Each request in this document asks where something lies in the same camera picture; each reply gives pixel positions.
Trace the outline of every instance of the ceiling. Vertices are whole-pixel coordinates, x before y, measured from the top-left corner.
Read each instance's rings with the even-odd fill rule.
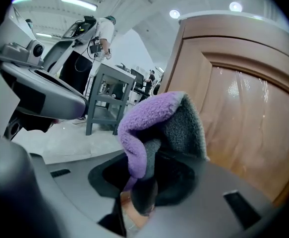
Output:
[[[205,10],[228,10],[232,1],[242,4],[243,11],[279,21],[279,11],[270,0],[84,0],[98,5],[97,11],[63,3],[61,0],[31,0],[15,4],[21,15],[30,18],[35,33],[60,37],[84,15],[113,15],[116,31],[133,28],[141,37],[153,62],[166,66],[178,30],[178,22],[169,16],[171,9],[181,15]]]

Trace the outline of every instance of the microfiber cloth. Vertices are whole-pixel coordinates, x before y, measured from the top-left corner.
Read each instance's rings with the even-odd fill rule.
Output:
[[[132,189],[138,180],[152,178],[155,154],[161,145],[207,159],[202,122],[184,92],[167,92],[137,104],[121,120],[118,137],[130,173],[124,191]]]

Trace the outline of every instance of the floor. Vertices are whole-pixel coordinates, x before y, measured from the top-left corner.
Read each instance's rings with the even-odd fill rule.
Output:
[[[12,140],[28,152],[42,155],[46,164],[81,160],[122,149],[109,126],[94,124],[86,136],[86,123],[76,120],[54,124],[46,133],[21,129]]]

